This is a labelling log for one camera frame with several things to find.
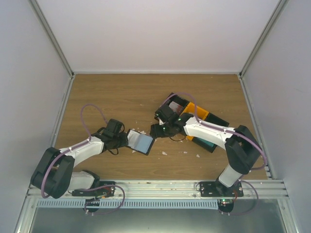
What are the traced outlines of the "black leather card holder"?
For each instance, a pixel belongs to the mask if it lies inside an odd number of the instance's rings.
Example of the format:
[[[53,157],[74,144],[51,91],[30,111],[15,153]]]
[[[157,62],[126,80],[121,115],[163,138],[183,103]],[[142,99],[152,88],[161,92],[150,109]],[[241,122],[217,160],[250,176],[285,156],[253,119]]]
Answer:
[[[128,144],[127,148],[139,152],[144,155],[149,155],[155,139],[149,135],[129,129],[127,132]]]

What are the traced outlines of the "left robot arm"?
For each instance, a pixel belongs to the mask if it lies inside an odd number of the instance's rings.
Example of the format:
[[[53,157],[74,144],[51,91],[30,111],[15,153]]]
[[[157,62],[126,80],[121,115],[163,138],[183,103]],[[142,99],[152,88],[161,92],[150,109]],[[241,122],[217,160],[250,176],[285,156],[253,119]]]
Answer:
[[[99,177],[90,171],[74,172],[73,169],[92,156],[127,146],[124,129],[122,122],[110,119],[106,127],[76,145],[46,149],[31,176],[30,184],[41,190],[43,198],[58,199],[67,191],[79,189],[89,196],[97,195],[100,191]]]

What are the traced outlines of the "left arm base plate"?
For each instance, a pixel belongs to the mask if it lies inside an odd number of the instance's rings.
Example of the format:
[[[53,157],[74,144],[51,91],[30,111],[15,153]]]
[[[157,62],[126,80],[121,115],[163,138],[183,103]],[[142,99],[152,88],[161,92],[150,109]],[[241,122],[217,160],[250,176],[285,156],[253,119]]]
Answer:
[[[115,185],[114,181],[97,181],[94,183],[90,189],[94,189],[100,186],[107,186],[107,185]],[[73,190],[71,192],[72,196],[74,197],[112,197],[114,196],[114,187],[109,186],[93,191],[80,191],[80,190]]]

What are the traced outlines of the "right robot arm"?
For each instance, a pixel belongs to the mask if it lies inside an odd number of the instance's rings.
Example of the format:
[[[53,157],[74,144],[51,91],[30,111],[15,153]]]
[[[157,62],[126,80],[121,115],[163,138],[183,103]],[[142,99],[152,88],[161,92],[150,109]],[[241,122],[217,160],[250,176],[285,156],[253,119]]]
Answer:
[[[194,114],[177,114],[168,105],[160,106],[155,112],[158,124],[151,125],[152,138],[173,137],[177,134],[209,141],[226,151],[228,165],[215,181],[215,191],[225,197],[232,192],[234,184],[251,170],[260,156],[266,157],[249,129],[220,126],[199,119]]]

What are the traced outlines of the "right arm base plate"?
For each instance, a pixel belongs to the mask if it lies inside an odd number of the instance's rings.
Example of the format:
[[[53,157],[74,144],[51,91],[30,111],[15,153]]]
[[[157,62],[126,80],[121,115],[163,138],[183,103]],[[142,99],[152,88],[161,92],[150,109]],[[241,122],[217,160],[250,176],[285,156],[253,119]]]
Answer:
[[[241,182],[225,187],[218,181],[201,181],[198,183],[201,197],[243,197]]]

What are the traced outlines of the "red white cards stack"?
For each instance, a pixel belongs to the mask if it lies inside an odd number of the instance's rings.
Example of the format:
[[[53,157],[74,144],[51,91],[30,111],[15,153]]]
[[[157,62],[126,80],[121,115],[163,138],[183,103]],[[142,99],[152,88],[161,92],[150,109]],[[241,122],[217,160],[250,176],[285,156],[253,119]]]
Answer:
[[[169,107],[175,112],[177,113],[178,115],[180,115],[180,113],[183,111],[183,106],[172,101],[170,104],[169,104]]]

